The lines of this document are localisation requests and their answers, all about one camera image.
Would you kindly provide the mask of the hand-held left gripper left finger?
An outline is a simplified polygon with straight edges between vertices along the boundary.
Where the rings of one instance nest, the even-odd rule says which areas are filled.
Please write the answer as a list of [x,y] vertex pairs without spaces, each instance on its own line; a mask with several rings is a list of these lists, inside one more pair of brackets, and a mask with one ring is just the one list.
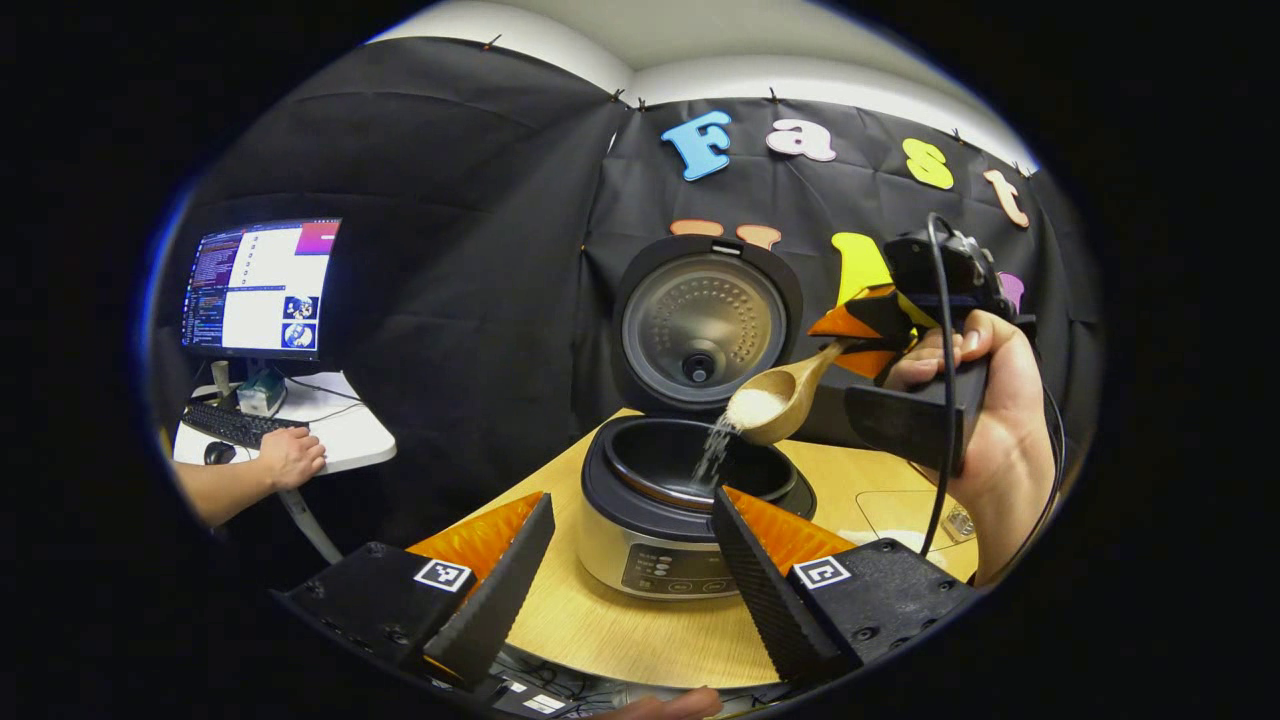
[[379,667],[472,691],[489,678],[554,532],[552,496],[532,492],[407,550],[369,542],[278,598]]

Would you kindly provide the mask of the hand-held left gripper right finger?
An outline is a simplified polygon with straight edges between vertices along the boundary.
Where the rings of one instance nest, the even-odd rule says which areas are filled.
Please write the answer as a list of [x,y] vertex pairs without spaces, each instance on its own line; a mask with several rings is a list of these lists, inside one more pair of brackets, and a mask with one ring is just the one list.
[[977,596],[896,539],[851,544],[731,487],[716,492],[710,525],[782,682],[872,665]]

